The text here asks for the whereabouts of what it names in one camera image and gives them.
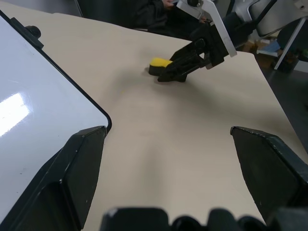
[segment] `beige tabletop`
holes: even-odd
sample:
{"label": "beige tabletop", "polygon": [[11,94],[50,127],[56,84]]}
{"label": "beige tabletop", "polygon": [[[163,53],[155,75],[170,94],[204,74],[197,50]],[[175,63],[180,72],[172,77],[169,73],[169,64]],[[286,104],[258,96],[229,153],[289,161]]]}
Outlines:
{"label": "beige tabletop", "polygon": [[[19,8],[3,11],[23,23]],[[150,60],[171,57],[187,41],[63,14],[25,22],[40,28],[43,50],[113,121],[84,230],[98,230],[115,206],[158,206],[170,219],[189,214],[202,223],[213,207],[261,218],[231,126],[278,135],[308,163],[251,54],[199,69],[186,83],[159,84],[147,73]]]}

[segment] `robotic arm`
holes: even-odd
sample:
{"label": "robotic arm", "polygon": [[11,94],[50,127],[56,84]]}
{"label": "robotic arm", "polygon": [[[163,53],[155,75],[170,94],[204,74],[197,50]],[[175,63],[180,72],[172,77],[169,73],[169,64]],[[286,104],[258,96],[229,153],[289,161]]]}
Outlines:
{"label": "robotic arm", "polygon": [[204,66],[211,69],[222,63],[225,56],[236,56],[236,48],[250,37],[266,37],[308,15],[308,0],[232,0],[232,11],[224,18],[212,0],[180,0],[177,7],[197,19],[206,12],[213,23],[206,23],[191,34],[192,42],[175,52],[172,62],[159,73],[160,82],[184,82],[192,71]]}

